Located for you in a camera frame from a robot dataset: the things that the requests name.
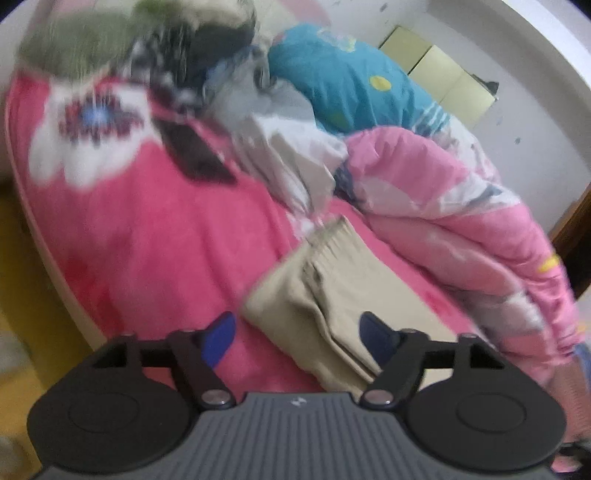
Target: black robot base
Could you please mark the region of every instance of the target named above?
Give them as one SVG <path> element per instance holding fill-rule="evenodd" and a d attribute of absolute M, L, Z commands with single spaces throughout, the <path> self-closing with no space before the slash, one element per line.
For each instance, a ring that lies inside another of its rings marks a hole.
<path fill-rule="evenodd" d="M 393 332 L 394 354 L 358 403 L 249 393 L 237 404 L 202 359 L 204 333 L 116 338 L 51 388 L 28 419 L 39 480 L 556 478 L 560 406 L 476 336 Z M 170 369 L 177 390 L 143 367 Z M 417 391 L 428 368 L 453 375 Z"/>

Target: gray ribbed surface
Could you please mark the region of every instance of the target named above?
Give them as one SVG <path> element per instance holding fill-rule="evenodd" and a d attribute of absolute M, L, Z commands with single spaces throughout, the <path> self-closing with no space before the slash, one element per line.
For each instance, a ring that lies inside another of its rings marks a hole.
<path fill-rule="evenodd" d="M 90 478 L 50 468 L 40 480 Z M 468 480 L 432 459 L 395 417 L 357 407 L 348 394 L 249 394 L 239 407 L 206 413 L 174 452 L 104 480 Z M 504 480 L 555 480 L 546 468 Z"/>

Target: white flower pattern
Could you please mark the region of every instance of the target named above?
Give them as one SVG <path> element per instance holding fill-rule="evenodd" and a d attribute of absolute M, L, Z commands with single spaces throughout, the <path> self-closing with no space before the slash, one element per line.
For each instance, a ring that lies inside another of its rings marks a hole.
<path fill-rule="evenodd" d="M 81 189 L 92 188 L 97 182 L 116 176 L 133 163 L 147 140 L 161 143 L 160 135 L 150 121 L 150 106 L 144 88 L 131 85 L 111 85 L 108 89 L 118 102 L 123 113 L 132 111 L 137 119 L 131 128 L 122 135 L 117 128 L 107 128 L 100 141 L 92 133 L 88 134 L 76 126 L 76 133 L 66 128 L 68 112 L 66 108 L 76 99 L 92 98 L 93 89 L 79 95 L 75 89 L 52 85 L 45 104 L 44 118 L 37 128 L 29 150 L 29 172 L 32 180 L 46 185 L 55 180 L 63 171 L 66 183 Z M 88 115 L 86 122 L 99 122 L 104 125 L 104 115 Z"/>

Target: metal screw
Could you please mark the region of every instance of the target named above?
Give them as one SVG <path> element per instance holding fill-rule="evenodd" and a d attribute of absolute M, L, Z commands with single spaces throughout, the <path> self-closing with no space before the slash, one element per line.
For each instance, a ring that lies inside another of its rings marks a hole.
<path fill-rule="evenodd" d="M 364 398 L 372 405 L 390 405 L 394 401 L 394 395 L 387 390 L 370 390 Z"/>
<path fill-rule="evenodd" d="M 201 395 L 201 399 L 208 405 L 220 407 L 228 403 L 232 397 L 225 390 L 215 389 L 207 390 L 203 395 Z"/>

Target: blue pillow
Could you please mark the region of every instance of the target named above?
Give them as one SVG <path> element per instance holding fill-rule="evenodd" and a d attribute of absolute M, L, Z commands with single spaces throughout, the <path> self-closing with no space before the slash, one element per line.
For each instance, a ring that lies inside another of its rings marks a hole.
<path fill-rule="evenodd" d="M 301 24 L 287 30 L 269 51 L 269 67 L 308 97 L 331 133 L 393 125 L 431 137 L 450 119 L 377 48 L 326 28 Z"/>

